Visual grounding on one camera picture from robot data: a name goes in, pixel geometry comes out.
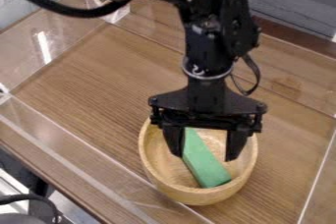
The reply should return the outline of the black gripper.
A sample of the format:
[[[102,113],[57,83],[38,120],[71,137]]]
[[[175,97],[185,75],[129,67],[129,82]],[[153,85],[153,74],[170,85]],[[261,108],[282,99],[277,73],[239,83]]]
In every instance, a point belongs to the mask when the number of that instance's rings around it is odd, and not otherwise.
[[[175,156],[183,157],[187,127],[229,131],[226,161],[239,157],[249,134],[262,132],[269,106],[250,97],[257,86],[243,89],[239,84],[235,85],[238,92],[229,87],[225,79],[189,78],[186,87],[149,98],[150,122],[163,129]]]

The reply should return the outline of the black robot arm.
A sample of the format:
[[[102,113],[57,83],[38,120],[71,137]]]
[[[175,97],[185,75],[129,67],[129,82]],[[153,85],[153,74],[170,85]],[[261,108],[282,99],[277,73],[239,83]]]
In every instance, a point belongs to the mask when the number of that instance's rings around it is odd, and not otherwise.
[[[227,131],[225,159],[235,160],[249,138],[263,128],[267,105],[251,97],[253,89],[231,90],[234,65],[245,61],[257,77],[261,69],[250,52],[259,46],[250,0],[163,0],[175,5],[186,32],[182,69],[189,85],[149,98],[151,123],[177,156],[187,152],[187,129]]]

